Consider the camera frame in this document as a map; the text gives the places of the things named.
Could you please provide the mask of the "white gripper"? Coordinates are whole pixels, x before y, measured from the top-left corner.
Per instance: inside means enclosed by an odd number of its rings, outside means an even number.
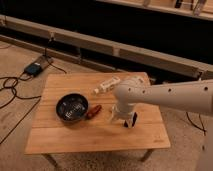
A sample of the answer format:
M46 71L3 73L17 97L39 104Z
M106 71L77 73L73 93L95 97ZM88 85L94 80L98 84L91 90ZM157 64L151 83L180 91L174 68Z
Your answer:
M134 104L120 104L116 103L112 107L111 121L114 122L118 119L127 121L134 127L137 120L137 113L134 111Z

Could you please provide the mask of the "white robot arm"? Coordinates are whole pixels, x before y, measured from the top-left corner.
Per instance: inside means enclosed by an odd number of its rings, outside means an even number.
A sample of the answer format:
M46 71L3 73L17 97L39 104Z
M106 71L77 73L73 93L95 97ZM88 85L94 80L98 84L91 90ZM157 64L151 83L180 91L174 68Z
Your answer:
M122 80L113 90L116 103L111 121L122 119L132 126L134 107L147 103L174 108L213 118L213 79L192 82L146 85L140 76Z

